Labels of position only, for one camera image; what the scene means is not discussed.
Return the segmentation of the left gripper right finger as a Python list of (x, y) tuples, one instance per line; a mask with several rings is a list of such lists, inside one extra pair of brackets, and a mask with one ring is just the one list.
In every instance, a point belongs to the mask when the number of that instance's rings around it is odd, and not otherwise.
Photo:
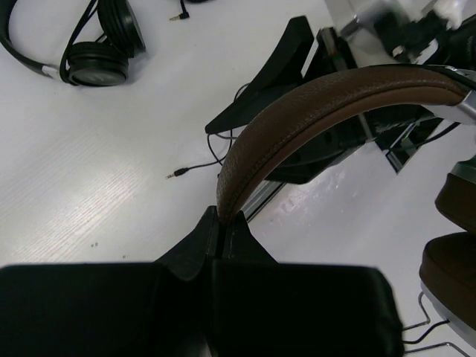
[(210, 267), (218, 356), (402, 356), (393, 290), (366, 266), (279, 263), (239, 214)]

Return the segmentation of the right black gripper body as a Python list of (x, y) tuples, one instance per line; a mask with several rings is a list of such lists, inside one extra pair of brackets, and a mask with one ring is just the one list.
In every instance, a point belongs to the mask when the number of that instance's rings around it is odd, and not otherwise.
[(294, 152), (311, 155), (311, 177), (344, 160), (356, 146), (328, 150), (334, 126), (364, 112), (397, 105), (446, 104), (446, 76), (419, 66), (380, 65), (339, 71), (306, 83), (260, 113), (260, 179), (275, 179), (274, 170)]

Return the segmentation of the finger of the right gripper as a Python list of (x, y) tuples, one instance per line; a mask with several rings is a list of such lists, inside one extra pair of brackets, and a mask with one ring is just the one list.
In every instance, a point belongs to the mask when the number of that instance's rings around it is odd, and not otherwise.
[(241, 95), (206, 127), (217, 134), (248, 125), (264, 108), (303, 83), (302, 68), (314, 42), (305, 16), (289, 20), (271, 56)]

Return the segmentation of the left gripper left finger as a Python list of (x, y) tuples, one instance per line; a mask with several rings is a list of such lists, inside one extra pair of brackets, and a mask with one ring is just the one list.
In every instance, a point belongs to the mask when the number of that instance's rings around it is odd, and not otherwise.
[(156, 261), (1, 270), (3, 356), (206, 356), (216, 208)]

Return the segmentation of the brown silver headphones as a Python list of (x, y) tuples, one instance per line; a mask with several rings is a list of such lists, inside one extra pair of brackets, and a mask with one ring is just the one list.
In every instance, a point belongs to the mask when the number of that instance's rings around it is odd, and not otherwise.
[[(339, 71), (285, 94), (239, 135), (219, 174), (216, 203), (228, 224), (263, 179), (313, 138), (350, 118), (384, 107), (447, 106), (475, 124), (469, 71), (435, 65), (377, 65)], [(460, 329), (475, 328), (475, 160), (456, 163), (436, 198), (438, 211), (461, 228), (430, 241), (419, 275), (426, 296)]]

